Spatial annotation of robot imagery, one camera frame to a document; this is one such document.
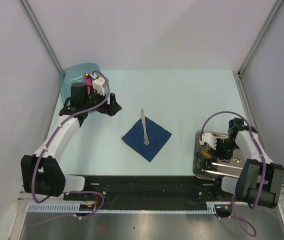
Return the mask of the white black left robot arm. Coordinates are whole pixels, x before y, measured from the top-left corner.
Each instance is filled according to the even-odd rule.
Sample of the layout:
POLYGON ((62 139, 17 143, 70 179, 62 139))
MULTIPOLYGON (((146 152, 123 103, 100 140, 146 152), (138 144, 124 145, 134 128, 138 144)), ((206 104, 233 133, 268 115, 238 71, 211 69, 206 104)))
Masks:
POLYGON ((96 78, 90 84, 73 83, 71 95, 64 101, 52 133, 38 150, 21 159, 25 192, 32 194, 37 203, 41 202, 37 195, 48 198, 70 192, 82 200, 88 199, 92 187, 85 183, 83 176, 64 174, 59 165, 60 158, 90 112, 114 116, 120 110, 115 94, 110 92, 109 83, 103 77, 96 78))

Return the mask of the ornate silver table knife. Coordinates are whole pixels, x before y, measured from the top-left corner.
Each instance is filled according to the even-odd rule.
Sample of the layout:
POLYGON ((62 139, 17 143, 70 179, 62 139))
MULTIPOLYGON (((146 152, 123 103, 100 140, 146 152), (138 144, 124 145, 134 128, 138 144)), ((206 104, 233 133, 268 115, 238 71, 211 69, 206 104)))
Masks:
POLYGON ((141 122, 142 122, 142 127, 143 127, 143 134, 144 134, 144 144, 148 146, 150 142, 149 142, 148 134, 146 130, 146 117, 145 117, 144 109, 141 109, 141 122))

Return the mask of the dark blue paper napkin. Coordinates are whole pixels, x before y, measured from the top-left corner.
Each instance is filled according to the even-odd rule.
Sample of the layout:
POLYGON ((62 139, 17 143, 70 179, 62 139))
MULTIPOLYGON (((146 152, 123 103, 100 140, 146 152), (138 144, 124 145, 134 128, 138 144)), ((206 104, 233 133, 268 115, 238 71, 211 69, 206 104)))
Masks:
POLYGON ((122 140, 131 149, 144 157, 147 161, 151 162, 168 142, 172 133, 147 117, 145 117, 145 121, 146 132, 149 139, 148 145, 144 143, 144 131, 141 119, 131 127, 131 129, 122 137, 122 140))

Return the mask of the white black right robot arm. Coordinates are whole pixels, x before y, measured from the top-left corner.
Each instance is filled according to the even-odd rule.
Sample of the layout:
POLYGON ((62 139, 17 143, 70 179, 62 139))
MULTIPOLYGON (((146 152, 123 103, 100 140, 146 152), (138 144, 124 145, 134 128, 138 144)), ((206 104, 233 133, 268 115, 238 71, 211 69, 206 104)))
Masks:
POLYGON ((258 141, 258 134, 253 127, 244 124, 244 120, 234 118, 228 123, 228 137, 218 139, 215 149, 210 154, 217 159, 229 161, 235 150, 240 150, 245 160, 238 178, 223 176, 221 183, 212 188, 213 196, 223 201, 233 194, 237 201, 275 208, 277 206, 284 168, 266 155, 258 141))

